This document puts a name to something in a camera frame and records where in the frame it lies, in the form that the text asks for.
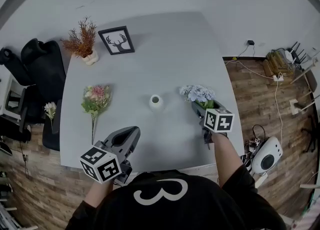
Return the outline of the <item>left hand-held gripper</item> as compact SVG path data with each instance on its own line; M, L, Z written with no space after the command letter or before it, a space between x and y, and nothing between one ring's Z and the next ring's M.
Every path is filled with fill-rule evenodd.
M128 157L135 150L141 136L137 126L112 132L104 141L98 141L80 156L84 173L103 184L112 179L125 183L132 172Z

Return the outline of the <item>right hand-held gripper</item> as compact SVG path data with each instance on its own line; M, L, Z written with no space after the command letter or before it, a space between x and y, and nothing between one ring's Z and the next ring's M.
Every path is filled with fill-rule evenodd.
M191 103L191 107L200 119L199 125L202 129L204 143L209 150L212 143L212 133L226 134L232 131L235 115L217 100L213 101L213 108L203 109L195 101Z

